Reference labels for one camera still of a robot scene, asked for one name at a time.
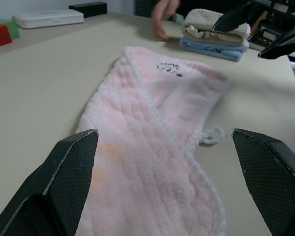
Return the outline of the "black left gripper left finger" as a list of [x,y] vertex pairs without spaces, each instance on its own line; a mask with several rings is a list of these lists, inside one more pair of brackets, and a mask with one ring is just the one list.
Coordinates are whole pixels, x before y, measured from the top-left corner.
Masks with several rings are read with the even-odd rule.
[[0,236],[75,236],[97,143],[96,129],[57,142],[0,214]]

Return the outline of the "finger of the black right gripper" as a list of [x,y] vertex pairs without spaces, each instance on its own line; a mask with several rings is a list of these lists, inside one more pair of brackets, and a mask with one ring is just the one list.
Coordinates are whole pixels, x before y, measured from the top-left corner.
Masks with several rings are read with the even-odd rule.
[[259,58],[277,59],[295,52],[295,28],[283,33],[258,53]]
[[224,13],[214,24],[213,30],[217,32],[231,32],[240,25],[247,23],[257,11],[257,4],[247,2],[242,6]]

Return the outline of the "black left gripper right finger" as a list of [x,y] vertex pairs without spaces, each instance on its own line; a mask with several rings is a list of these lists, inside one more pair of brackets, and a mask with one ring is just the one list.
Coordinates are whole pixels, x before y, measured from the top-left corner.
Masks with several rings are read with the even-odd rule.
[[281,140],[243,129],[232,139],[243,177],[272,236],[295,236],[295,153]]

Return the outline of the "pink fluffy towel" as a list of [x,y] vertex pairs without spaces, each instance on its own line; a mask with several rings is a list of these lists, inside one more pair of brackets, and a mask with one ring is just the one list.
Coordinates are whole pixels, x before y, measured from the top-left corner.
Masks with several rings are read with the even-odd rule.
[[126,47],[77,128],[99,138],[75,236],[226,236],[194,152],[225,137],[204,125],[229,83],[206,64]]

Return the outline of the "cream folded towel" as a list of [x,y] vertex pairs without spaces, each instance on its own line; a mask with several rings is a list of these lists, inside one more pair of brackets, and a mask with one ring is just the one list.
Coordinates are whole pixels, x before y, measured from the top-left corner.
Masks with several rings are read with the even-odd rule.
[[249,43],[247,39],[251,33],[250,26],[244,23],[227,33],[214,31],[213,26],[221,16],[222,14],[218,12],[206,9],[193,9],[187,14],[182,24],[182,34],[195,41],[248,48]]

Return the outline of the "blue folded towel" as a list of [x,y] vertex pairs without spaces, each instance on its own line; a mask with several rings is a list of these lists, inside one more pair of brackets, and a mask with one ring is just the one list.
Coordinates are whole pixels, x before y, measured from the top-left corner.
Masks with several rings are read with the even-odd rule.
[[240,61],[243,54],[249,48],[249,45],[246,43],[243,43],[240,46],[232,46],[227,44],[195,41],[186,36],[180,39],[179,44],[180,47],[186,51],[234,62]]

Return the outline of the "green folded towel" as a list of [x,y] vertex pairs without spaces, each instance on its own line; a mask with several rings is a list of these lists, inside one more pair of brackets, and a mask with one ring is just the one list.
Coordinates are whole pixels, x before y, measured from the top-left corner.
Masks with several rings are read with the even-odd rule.
[[171,19],[173,22],[180,24],[180,25],[183,24],[183,22],[184,22],[184,16],[182,16],[178,13],[175,13]]

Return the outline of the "person's bare hand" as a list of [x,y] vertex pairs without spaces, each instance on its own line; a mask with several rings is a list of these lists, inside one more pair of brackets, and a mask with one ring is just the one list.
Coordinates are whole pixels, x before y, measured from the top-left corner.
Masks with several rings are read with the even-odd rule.
[[153,32],[155,36],[162,40],[169,39],[163,22],[172,17],[178,9],[180,0],[159,0],[152,11]]

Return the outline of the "person in dark clothing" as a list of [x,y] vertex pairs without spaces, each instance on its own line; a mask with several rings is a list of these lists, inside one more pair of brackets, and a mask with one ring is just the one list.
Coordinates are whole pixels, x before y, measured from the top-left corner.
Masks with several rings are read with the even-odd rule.
[[[160,0],[135,0],[135,15],[151,17],[152,10]],[[186,16],[193,9],[207,9],[219,13],[225,13],[239,7],[248,0],[179,0],[180,4],[176,13]]]

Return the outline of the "black rectangular box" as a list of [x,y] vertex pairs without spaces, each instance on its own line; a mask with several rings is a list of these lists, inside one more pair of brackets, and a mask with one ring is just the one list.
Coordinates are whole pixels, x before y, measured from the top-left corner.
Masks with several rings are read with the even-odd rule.
[[107,4],[102,1],[69,5],[69,9],[83,13],[84,18],[107,14]]

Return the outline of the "green block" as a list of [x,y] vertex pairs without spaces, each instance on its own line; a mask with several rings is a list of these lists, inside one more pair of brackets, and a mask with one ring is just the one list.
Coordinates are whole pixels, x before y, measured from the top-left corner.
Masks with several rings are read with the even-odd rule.
[[0,24],[6,25],[12,40],[20,37],[17,24],[10,19],[0,19]]

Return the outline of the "white flat box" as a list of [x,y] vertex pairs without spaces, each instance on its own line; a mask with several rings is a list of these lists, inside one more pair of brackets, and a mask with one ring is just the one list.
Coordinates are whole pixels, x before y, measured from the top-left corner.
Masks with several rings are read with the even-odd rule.
[[23,29],[36,29],[83,23],[84,14],[73,9],[19,12],[13,20]]

